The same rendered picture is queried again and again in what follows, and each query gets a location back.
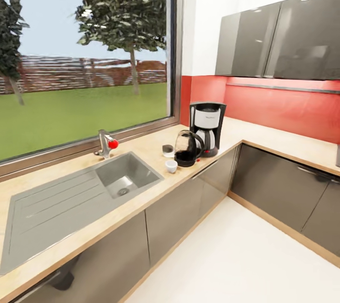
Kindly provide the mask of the coffee cup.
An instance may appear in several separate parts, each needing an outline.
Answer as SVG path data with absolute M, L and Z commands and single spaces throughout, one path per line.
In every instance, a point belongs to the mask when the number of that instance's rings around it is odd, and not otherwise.
M 166 169 L 168 172 L 173 173 L 177 168 L 178 163 L 176 161 L 167 161 Z

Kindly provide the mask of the paper coffee filter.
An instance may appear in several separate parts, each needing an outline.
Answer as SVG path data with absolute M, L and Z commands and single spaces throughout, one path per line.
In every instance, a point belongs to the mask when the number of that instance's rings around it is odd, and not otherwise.
M 174 147 L 172 145 L 163 145 L 163 154 L 166 157 L 174 157 L 175 152 L 174 152 Z

